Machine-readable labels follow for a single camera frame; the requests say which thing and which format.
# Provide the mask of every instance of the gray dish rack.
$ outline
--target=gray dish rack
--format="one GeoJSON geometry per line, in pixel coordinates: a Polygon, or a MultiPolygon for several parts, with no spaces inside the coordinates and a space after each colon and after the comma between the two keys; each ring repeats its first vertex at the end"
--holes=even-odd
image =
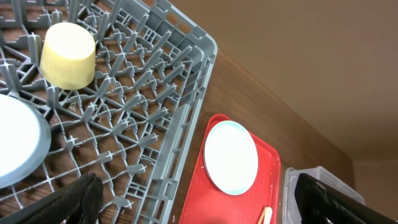
{"type": "Polygon", "coordinates": [[[0,0],[0,47],[0,94],[39,110],[52,130],[38,170],[0,189],[2,215],[90,170],[105,187],[100,223],[167,223],[215,41],[166,0],[0,0]],[[40,74],[45,31],[66,21],[97,44],[96,78],[81,90],[40,74]]]}

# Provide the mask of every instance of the pale yellow cup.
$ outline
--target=pale yellow cup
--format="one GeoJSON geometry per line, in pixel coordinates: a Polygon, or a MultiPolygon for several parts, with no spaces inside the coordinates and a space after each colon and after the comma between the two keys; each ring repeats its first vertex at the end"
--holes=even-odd
{"type": "Polygon", "coordinates": [[[93,36],[73,23],[53,25],[45,35],[40,70],[47,81],[65,90],[86,87],[95,72],[93,36]]]}

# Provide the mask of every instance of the red tray rim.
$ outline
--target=red tray rim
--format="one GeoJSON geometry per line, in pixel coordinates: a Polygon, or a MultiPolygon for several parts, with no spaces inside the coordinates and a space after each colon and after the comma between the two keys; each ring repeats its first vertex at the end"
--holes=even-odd
{"type": "MultiPolygon", "coordinates": [[[[205,144],[206,137],[207,137],[208,133],[210,132],[210,124],[212,122],[214,122],[215,119],[220,119],[222,121],[232,121],[231,118],[229,118],[228,116],[226,116],[224,114],[214,114],[209,119],[209,122],[207,122],[205,135],[204,135],[203,140],[201,142],[201,146],[200,146],[197,162],[195,163],[195,168],[194,168],[194,170],[192,172],[192,178],[191,178],[191,181],[189,183],[189,186],[191,186],[192,181],[193,181],[193,175],[198,169],[199,155],[200,155],[200,153],[203,153],[203,146],[205,144]]],[[[273,158],[275,160],[275,170],[276,170],[275,173],[276,173],[276,175],[274,175],[274,181],[272,183],[273,184],[272,191],[275,190],[275,194],[272,194],[272,196],[271,196],[271,208],[272,208],[271,224],[275,224],[276,223],[276,218],[277,218],[278,199],[279,199],[279,184],[280,184],[280,172],[281,172],[279,154],[272,146],[268,145],[266,142],[264,142],[262,139],[260,139],[256,135],[254,135],[252,132],[249,132],[249,133],[252,136],[252,138],[254,139],[254,142],[256,142],[257,144],[262,144],[262,145],[268,146],[267,148],[270,149],[269,152],[271,153],[271,155],[273,156],[273,158]]],[[[186,209],[186,202],[187,202],[187,199],[189,198],[190,194],[191,194],[191,188],[189,187],[188,188],[188,192],[187,192],[187,196],[185,197],[184,206],[182,208],[182,212],[181,212],[179,223],[181,223],[183,218],[184,218],[184,213],[185,213],[185,209],[186,209]]]]}

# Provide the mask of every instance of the clear plastic container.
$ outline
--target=clear plastic container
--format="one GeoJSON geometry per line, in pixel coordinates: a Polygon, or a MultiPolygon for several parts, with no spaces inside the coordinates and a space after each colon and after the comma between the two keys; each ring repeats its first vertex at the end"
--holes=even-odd
{"type": "Polygon", "coordinates": [[[288,168],[285,175],[284,184],[284,204],[282,208],[282,222],[283,224],[301,224],[301,215],[299,208],[297,208],[296,199],[294,197],[294,190],[296,188],[297,179],[300,174],[308,174],[323,183],[333,187],[341,193],[349,196],[355,201],[365,204],[365,200],[362,195],[357,193],[354,189],[348,186],[346,183],[341,181],[331,172],[325,168],[319,166],[312,169],[295,170],[294,168],[288,168]]]}

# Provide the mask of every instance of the plate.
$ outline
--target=plate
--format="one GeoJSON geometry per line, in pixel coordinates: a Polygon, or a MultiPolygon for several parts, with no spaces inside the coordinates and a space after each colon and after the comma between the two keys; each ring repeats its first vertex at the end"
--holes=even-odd
{"type": "Polygon", "coordinates": [[[239,123],[222,121],[210,131],[203,159],[211,181],[229,195],[250,189],[257,176],[258,155],[250,133],[239,123]]]}

